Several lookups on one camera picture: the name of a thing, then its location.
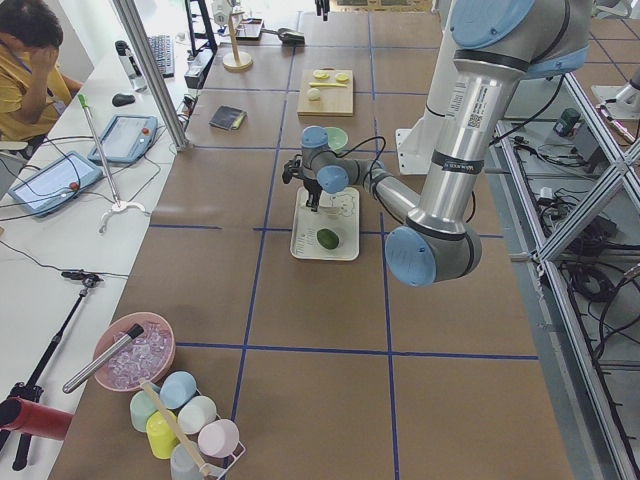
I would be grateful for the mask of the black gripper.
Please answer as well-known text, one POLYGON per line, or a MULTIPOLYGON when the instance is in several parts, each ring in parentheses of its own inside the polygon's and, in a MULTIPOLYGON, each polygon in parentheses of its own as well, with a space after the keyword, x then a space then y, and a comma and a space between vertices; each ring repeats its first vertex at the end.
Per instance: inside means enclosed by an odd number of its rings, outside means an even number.
POLYGON ((305 178, 303 180, 303 186, 308 192, 306 207, 310 208, 312 211, 318 211, 322 187, 316 179, 309 178, 305 178))

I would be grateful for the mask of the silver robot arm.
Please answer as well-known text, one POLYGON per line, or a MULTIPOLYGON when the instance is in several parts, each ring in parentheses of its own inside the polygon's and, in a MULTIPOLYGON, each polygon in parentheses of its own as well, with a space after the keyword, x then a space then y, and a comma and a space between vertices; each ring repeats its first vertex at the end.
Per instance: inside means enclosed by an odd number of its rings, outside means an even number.
POLYGON ((402 224, 387 237, 393 275, 410 286, 457 279, 478 265, 482 246, 464 212, 497 122, 523 79, 574 71, 587 57, 588 1, 458 1, 448 15, 457 70, 422 192, 376 160, 337 155, 325 128, 306 128, 301 157, 284 178, 302 179, 317 200, 350 185, 368 191, 402 224))

